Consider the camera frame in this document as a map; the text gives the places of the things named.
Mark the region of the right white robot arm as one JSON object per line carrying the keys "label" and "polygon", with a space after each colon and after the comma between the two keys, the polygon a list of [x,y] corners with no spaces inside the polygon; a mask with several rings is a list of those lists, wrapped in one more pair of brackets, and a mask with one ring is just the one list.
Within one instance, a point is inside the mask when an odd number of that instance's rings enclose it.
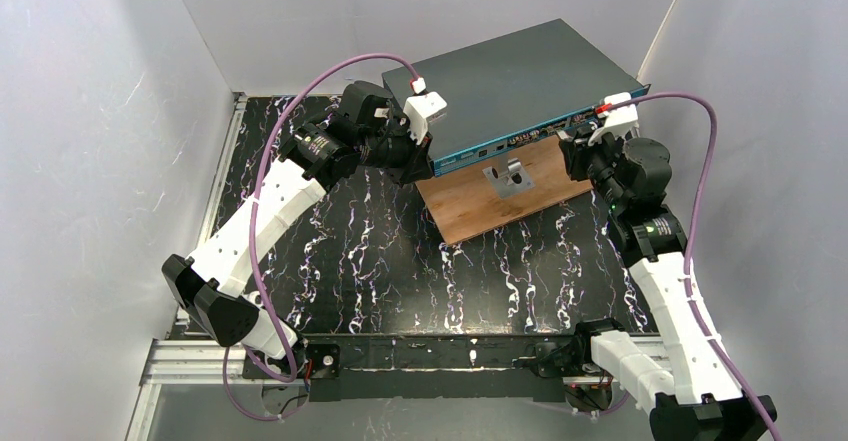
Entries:
{"label": "right white robot arm", "polygon": [[670,154],[659,142],[605,134],[597,144],[559,133],[569,177],[590,181],[609,207],[608,234],[638,285],[669,368],[636,346],[612,319],[575,330],[584,360],[611,374],[647,414],[656,440],[757,440],[777,411],[745,386],[714,331],[693,275],[687,237],[664,202]]}

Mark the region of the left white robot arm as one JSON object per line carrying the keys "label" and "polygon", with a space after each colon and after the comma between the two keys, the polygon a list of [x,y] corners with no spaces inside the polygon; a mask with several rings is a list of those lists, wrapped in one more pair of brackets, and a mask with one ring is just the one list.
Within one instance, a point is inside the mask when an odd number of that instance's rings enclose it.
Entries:
{"label": "left white robot arm", "polygon": [[429,129],[447,113],[435,91],[397,103],[370,82],[348,85],[336,109],[315,120],[282,126],[262,179],[237,211],[190,254],[170,255],[161,272],[175,300],[222,347],[241,344],[267,359],[295,362],[298,332],[275,313],[260,280],[261,259],[291,225],[358,168],[377,168],[404,184],[431,176]]}

